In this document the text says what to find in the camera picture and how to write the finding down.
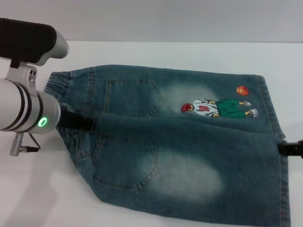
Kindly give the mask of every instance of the denim shorts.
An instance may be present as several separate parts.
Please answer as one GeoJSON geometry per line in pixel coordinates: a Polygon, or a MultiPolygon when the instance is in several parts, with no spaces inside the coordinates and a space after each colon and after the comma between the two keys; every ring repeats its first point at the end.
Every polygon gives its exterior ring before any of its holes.
{"type": "Polygon", "coordinates": [[[256,75],[105,65],[54,72],[45,92],[98,120],[57,127],[103,202],[171,218],[289,227],[284,135],[256,75]]]}

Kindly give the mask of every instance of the red hair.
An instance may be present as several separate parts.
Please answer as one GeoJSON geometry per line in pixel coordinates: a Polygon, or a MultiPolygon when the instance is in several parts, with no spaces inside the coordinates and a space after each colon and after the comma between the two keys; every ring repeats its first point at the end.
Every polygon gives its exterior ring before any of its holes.
{"type": "Polygon", "coordinates": [[[181,111],[185,112],[185,111],[189,111],[192,108],[190,103],[186,103],[182,106],[181,111]]]}

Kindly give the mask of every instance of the basketball embroidery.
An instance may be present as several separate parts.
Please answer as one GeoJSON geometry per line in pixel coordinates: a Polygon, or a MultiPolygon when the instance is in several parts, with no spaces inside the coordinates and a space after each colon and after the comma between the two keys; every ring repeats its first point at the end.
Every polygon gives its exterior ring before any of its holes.
{"type": "Polygon", "coordinates": [[[247,87],[239,86],[239,87],[237,87],[237,93],[241,96],[247,96],[249,94],[249,91],[248,91],[247,87]]]}
{"type": "Polygon", "coordinates": [[[258,111],[255,108],[248,111],[238,109],[238,106],[251,106],[245,100],[238,101],[233,98],[224,98],[218,101],[209,99],[196,99],[193,103],[186,103],[182,106],[182,112],[193,111],[199,115],[207,117],[227,117],[227,118],[246,118],[257,117],[258,111]]]}

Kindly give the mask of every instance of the cartoon boy embroidery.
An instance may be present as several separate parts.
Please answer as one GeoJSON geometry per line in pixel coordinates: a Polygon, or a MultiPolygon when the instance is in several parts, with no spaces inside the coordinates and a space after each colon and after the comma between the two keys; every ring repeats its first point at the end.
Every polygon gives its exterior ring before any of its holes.
{"type": "Polygon", "coordinates": [[[256,117],[258,115],[256,109],[250,109],[245,112],[244,110],[239,110],[237,108],[238,105],[251,106],[251,103],[233,98],[225,98],[219,101],[197,99],[192,104],[184,104],[181,110],[183,112],[194,111],[199,115],[208,117],[245,118],[246,116],[256,117]]]}

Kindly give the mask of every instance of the green led ring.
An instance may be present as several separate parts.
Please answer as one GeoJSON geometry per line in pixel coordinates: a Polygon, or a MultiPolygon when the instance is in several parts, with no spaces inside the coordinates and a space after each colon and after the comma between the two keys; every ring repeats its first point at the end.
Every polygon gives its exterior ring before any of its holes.
{"type": "Polygon", "coordinates": [[[46,123],[47,123],[47,118],[46,118],[46,117],[43,117],[43,118],[41,118],[41,120],[39,121],[38,126],[39,126],[39,127],[43,127],[43,126],[46,125],[46,123]]]}

